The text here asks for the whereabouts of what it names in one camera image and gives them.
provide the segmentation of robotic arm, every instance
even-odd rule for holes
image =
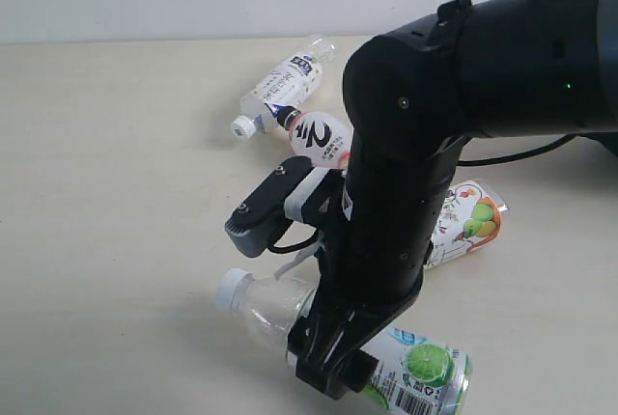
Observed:
[[[293,220],[317,229],[320,285],[289,351],[334,399],[368,383],[376,361],[360,348],[418,296],[472,137],[618,130],[618,0],[455,0],[361,46],[343,96],[347,173],[292,158],[226,224],[250,257]]]

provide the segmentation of screw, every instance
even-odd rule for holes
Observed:
[[[397,100],[397,105],[402,108],[402,109],[408,109],[409,108],[409,100],[406,97],[400,97]]]

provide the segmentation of table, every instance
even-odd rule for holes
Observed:
[[[306,109],[345,119],[338,61]],[[0,47],[0,412],[376,413],[335,402],[253,346],[213,293],[233,266],[269,275],[223,232],[290,155],[239,143],[238,100],[299,40]],[[545,138],[473,142],[466,158]],[[427,275],[397,323],[466,350],[464,413],[607,413],[618,364],[618,160],[578,139],[484,169],[511,206],[500,238]],[[296,275],[316,280],[314,263]]]

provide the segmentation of fruit illustration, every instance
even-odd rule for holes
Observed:
[[[412,348],[407,355],[407,371],[432,388],[441,388],[453,377],[455,364],[443,347],[426,344]]]
[[[497,228],[498,226],[495,222],[493,222],[492,220],[488,220],[487,222],[485,222],[485,224],[483,224],[483,227],[476,233],[476,235],[480,238],[486,238],[493,232],[495,232],[495,229]]]
[[[472,218],[474,220],[480,220],[481,222],[487,222],[493,219],[493,209],[490,205],[485,203],[477,203],[472,210]]]
[[[475,219],[468,219],[463,224],[463,237],[472,238],[483,229],[483,222]]]
[[[380,407],[388,410],[389,407],[388,407],[388,401],[386,400],[386,397],[373,384],[368,384],[367,386],[365,386],[365,389],[363,389],[363,394],[369,397],[369,399],[374,401]]]

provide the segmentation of white bottle cap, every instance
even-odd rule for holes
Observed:
[[[216,305],[221,311],[227,313],[232,312],[232,300],[234,299],[236,288],[247,275],[251,275],[251,272],[247,272],[241,268],[233,268],[223,275],[223,278],[219,282],[219,287],[216,289],[215,298]]]
[[[248,140],[253,136],[258,128],[255,126],[255,122],[251,118],[246,116],[238,116],[232,121],[232,132],[236,138],[240,140]]]

